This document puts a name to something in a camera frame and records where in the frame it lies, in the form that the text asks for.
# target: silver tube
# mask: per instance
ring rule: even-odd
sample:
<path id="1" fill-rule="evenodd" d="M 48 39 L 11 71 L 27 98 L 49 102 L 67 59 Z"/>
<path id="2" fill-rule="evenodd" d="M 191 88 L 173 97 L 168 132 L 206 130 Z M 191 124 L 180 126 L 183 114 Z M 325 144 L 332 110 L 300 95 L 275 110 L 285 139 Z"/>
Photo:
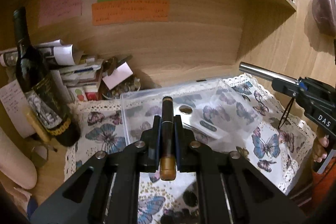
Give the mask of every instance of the silver tube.
<path id="1" fill-rule="evenodd" d="M 242 72 L 246 72 L 249 73 L 251 75 L 263 78 L 267 81 L 273 81 L 273 79 L 282 79 L 284 81 L 287 81 L 289 83 L 298 85 L 299 81 L 295 78 L 286 76 L 286 75 L 282 75 L 280 73 L 276 73 L 274 71 L 271 70 L 267 70 L 258 66 L 254 66 L 252 64 L 249 63 L 245 63 L 245 62 L 241 62 L 239 65 L 239 70 Z"/>

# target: wine bottle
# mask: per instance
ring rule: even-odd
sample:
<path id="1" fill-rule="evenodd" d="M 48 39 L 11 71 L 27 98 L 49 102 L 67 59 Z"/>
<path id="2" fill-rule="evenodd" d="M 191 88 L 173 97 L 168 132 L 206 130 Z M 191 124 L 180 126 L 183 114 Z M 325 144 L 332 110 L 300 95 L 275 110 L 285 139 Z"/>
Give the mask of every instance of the wine bottle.
<path id="1" fill-rule="evenodd" d="M 62 102 L 45 59 L 30 43 L 25 7 L 14 11 L 13 20 L 18 51 L 17 81 L 46 131 L 60 144 L 72 146 L 80 134 L 71 120 L 68 106 Z"/>

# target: metal screw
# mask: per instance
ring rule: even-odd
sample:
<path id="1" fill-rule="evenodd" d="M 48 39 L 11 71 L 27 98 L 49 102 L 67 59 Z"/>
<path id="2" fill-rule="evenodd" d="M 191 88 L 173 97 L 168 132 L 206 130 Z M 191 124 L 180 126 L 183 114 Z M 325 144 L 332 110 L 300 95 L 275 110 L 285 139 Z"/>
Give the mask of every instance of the metal screw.
<path id="1" fill-rule="evenodd" d="M 240 158 L 240 154 L 237 151 L 231 151 L 230 152 L 230 157 L 233 158 L 233 159 L 238 159 L 238 158 Z"/>
<path id="2" fill-rule="evenodd" d="M 135 142 L 134 144 L 135 144 L 135 146 L 136 146 L 137 148 L 142 148 L 142 147 L 145 146 L 145 142 L 144 142 L 144 141 L 137 141 L 137 142 Z"/>
<path id="3" fill-rule="evenodd" d="M 199 148 L 199 147 L 201 146 L 201 143 L 198 142 L 198 141 L 192 141 L 192 142 L 190 143 L 190 146 L 191 146 L 192 148 Z"/>
<path id="4" fill-rule="evenodd" d="M 98 159 L 103 159 L 103 158 L 105 158 L 105 156 L 106 156 L 106 152 L 105 151 L 98 151 L 96 153 L 96 158 L 98 158 Z"/>

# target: hand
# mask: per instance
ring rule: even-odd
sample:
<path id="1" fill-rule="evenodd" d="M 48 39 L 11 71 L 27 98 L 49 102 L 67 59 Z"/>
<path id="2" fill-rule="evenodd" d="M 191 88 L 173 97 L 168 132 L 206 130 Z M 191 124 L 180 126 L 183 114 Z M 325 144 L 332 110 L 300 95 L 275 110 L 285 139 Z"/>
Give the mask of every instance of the hand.
<path id="1" fill-rule="evenodd" d="M 312 149 L 312 156 L 314 161 L 321 162 L 322 159 L 325 159 L 327 157 L 325 147 L 328 147 L 328 144 L 329 140 L 323 132 L 323 129 L 318 127 Z"/>

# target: pink sticky note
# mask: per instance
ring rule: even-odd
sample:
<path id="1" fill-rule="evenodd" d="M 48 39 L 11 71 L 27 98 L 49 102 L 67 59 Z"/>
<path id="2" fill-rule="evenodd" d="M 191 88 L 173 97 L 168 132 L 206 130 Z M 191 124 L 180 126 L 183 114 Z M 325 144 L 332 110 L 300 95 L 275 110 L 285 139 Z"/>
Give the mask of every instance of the pink sticky note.
<path id="1" fill-rule="evenodd" d="M 103 81 L 109 90 L 113 89 L 116 85 L 120 84 L 126 78 L 130 77 L 133 71 L 130 69 L 128 64 L 125 62 L 116 68 L 110 76 L 103 77 Z"/>
<path id="2" fill-rule="evenodd" d="M 82 14 L 82 0 L 41 0 L 39 27 Z"/>

